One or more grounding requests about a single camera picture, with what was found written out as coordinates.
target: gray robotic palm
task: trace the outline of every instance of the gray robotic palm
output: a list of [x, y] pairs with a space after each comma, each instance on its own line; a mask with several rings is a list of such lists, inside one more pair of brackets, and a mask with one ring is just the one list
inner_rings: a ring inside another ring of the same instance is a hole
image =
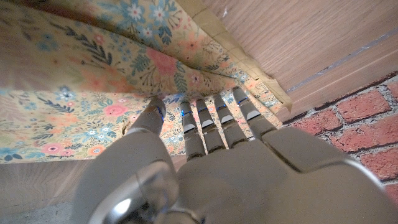
[[228, 150], [203, 100], [181, 104], [187, 163], [175, 172], [159, 138], [165, 105], [154, 98], [124, 137], [98, 156], [76, 192], [75, 223], [398, 223], [380, 182], [329, 144], [276, 130], [233, 90], [254, 139], [220, 96]]

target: wooden board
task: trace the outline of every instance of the wooden board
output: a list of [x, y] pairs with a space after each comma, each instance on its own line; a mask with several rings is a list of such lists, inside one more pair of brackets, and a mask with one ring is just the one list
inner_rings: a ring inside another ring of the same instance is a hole
[[398, 34], [380, 42], [292, 92], [292, 113], [277, 113], [281, 121], [339, 98], [398, 70]]
[[204, 2], [285, 90], [398, 25], [396, 0]]
[[[173, 156], [178, 170], [187, 158]], [[0, 216], [72, 201], [92, 160], [0, 165]]]

